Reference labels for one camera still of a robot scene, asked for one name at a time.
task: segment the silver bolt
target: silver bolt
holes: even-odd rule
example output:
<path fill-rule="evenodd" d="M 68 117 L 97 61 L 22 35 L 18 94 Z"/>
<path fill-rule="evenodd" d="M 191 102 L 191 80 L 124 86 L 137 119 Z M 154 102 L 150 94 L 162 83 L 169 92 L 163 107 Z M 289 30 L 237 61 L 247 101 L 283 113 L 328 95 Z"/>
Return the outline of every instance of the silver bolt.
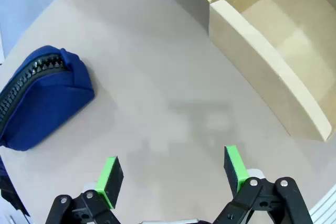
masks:
<path fill-rule="evenodd" d="M 281 185 L 281 186 L 288 186 L 288 182 L 287 182 L 286 180 L 282 180 L 282 181 L 280 182 L 280 185 Z"/>
<path fill-rule="evenodd" d="M 91 198 L 93 197 L 93 193 L 92 193 L 92 192 L 88 192 L 88 193 L 86 194 L 86 197 L 87 197 L 88 199 L 91 199 Z"/>
<path fill-rule="evenodd" d="M 255 179 L 252 179 L 252 180 L 250 181 L 250 185 L 252 185 L 252 186 L 256 186 L 256 185 L 258 185 L 258 181 L 256 181 Z"/>
<path fill-rule="evenodd" d="M 67 202 L 67 198 L 66 197 L 64 197 L 64 198 L 61 199 L 61 203 L 62 204 L 64 204 L 65 202 Z"/>

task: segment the zipper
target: zipper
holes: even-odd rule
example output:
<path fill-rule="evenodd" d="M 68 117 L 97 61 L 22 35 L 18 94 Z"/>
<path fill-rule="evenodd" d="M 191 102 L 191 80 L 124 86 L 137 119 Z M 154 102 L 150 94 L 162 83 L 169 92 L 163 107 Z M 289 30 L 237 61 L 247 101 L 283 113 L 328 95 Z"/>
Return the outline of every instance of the zipper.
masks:
<path fill-rule="evenodd" d="M 68 71 L 68 69 L 61 56 L 48 54 L 32 60 L 19 73 L 13 76 L 0 93 L 0 136 L 7 121 L 30 85 L 43 76 L 62 71 Z"/>

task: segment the green pad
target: green pad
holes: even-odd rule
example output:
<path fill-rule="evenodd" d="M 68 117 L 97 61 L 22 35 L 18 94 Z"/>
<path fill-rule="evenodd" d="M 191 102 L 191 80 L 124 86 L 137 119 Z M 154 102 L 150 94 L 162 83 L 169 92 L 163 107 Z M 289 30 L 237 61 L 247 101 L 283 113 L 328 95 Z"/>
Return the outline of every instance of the green pad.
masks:
<path fill-rule="evenodd" d="M 100 174 L 96 191 L 106 200 L 110 209 L 115 208 L 123 179 L 124 175 L 118 157 L 109 157 Z"/>
<path fill-rule="evenodd" d="M 225 147 L 224 169 L 232 194 L 235 196 L 245 180 L 249 178 L 243 160 L 235 145 Z"/>

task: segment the blue pencil case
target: blue pencil case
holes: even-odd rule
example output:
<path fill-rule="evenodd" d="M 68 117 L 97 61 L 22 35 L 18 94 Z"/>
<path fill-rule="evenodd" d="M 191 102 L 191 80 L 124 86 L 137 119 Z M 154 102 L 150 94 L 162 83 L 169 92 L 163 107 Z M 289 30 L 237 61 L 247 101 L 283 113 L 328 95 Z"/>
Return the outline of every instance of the blue pencil case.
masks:
<path fill-rule="evenodd" d="M 32 52 L 0 93 L 0 145 L 26 151 L 94 97 L 84 63 L 44 46 Z"/>

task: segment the beige tabletop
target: beige tabletop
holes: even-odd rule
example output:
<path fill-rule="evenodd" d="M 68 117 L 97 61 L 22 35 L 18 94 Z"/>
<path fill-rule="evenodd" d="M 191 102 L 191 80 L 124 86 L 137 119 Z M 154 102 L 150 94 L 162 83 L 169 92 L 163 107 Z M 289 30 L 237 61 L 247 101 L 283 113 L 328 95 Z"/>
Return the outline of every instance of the beige tabletop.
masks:
<path fill-rule="evenodd" d="M 96 181 L 113 155 L 124 172 L 113 211 L 121 223 L 213 221 L 232 199 L 224 145 L 236 144 L 271 182 L 293 177 L 309 208 L 336 183 L 336 139 L 290 137 L 210 42 L 207 10 L 206 0 L 55 0 L 26 31 L 0 88 L 30 52 L 53 45 L 81 57 L 96 92 L 31 150 L 0 148 L 36 224 L 57 195 L 77 197 Z"/>

